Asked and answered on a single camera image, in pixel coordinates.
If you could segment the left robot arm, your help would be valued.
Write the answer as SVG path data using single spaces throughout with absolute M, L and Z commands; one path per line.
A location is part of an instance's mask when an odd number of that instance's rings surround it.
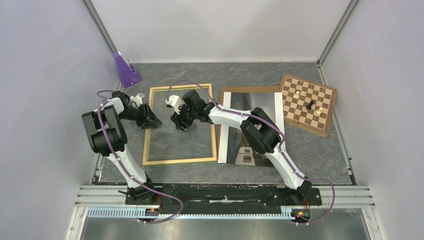
M 159 198 L 152 180 L 131 155 L 122 124 L 122 120 L 134 121 L 142 129 L 156 129 L 162 125 L 143 98 L 142 93 L 129 96 L 113 91 L 97 109 L 81 116 L 93 152 L 110 160 L 126 180 L 127 189 L 123 194 L 127 205 L 153 204 Z

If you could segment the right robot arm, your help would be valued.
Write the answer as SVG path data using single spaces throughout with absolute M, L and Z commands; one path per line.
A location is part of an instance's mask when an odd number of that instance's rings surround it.
M 199 120 L 242 131 L 252 149 L 265 155 L 280 173 L 288 189 L 289 199 L 295 204 L 302 204 L 309 198 L 312 189 L 310 179 L 282 148 L 285 135 L 263 109 L 256 107 L 246 111 L 224 107 L 213 100 L 207 103 L 196 90 L 188 91 L 183 97 L 169 95 L 165 104 L 174 110 L 170 119 L 178 130 L 187 131 L 195 120 Z

